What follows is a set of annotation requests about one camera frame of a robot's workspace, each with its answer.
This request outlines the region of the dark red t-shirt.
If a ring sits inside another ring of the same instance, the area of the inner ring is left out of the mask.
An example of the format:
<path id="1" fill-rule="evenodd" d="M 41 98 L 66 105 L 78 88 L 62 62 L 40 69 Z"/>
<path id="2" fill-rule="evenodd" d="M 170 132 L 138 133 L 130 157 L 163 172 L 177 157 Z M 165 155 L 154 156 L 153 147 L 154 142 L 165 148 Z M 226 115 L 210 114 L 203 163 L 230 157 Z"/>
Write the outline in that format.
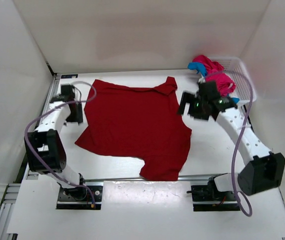
<path id="1" fill-rule="evenodd" d="M 102 156 L 143 160 L 149 181 L 176 181 L 191 147 L 192 130 L 178 114 L 177 83 L 154 87 L 93 82 L 84 106 L 87 128 L 75 144 Z"/>

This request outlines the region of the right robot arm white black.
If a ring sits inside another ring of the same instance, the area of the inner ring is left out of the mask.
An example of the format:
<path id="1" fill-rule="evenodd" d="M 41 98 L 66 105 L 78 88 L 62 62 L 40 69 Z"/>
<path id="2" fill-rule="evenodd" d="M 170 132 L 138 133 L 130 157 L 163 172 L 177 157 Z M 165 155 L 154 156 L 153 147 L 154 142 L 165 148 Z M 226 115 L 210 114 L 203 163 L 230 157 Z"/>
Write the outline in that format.
<path id="1" fill-rule="evenodd" d="M 229 135 L 244 162 L 244 168 L 237 173 L 216 175 L 213 184 L 207 187 L 207 195 L 220 199 L 225 192 L 242 191 L 251 196 L 281 185 L 285 157 L 282 153 L 273 153 L 255 135 L 245 117 L 238 110 L 237 104 L 229 96 L 221 96 L 215 82 L 198 85 L 196 93 L 184 91 L 180 99 L 178 114 L 183 115 L 188 105 L 187 114 L 194 119 L 213 118 Z"/>

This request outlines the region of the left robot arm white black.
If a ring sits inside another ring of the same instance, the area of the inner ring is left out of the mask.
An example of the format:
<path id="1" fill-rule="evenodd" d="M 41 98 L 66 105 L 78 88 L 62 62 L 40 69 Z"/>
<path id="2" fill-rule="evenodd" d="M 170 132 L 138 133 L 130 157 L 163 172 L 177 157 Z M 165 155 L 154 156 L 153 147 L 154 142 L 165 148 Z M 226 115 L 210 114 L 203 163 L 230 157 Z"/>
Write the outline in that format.
<path id="1" fill-rule="evenodd" d="M 70 189 L 76 200 L 87 196 L 83 177 L 67 165 L 67 155 L 60 138 L 66 123 L 82 124 L 82 103 L 77 99 L 78 89 L 71 84 L 60 86 L 60 94 L 49 101 L 48 111 L 40 116 L 38 127 L 30 132 L 26 127 L 24 142 L 29 169 L 46 175 L 63 188 Z"/>

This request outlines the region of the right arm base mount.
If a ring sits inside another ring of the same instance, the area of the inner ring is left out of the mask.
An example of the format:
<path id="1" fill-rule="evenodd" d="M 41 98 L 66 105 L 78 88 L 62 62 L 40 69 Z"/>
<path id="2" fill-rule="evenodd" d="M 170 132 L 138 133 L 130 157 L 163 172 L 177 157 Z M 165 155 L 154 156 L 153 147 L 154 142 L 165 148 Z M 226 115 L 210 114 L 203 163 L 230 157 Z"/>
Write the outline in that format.
<path id="1" fill-rule="evenodd" d="M 190 189 L 186 193 L 191 195 L 194 212 L 240 211 L 234 192 L 218 191 L 214 176 L 206 180 L 193 180 L 190 184 Z"/>

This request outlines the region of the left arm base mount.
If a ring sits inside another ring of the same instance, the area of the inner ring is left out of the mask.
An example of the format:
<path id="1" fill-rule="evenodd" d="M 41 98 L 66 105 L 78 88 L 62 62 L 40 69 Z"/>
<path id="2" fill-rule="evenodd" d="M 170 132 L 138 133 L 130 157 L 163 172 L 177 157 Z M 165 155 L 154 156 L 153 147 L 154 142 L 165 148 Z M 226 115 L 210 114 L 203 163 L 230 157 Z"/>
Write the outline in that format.
<path id="1" fill-rule="evenodd" d="M 59 188 L 56 201 L 57 210 L 101 210 L 104 183 L 89 182 L 87 187 L 91 190 L 94 197 L 87 189 L 80 188 Z"/>

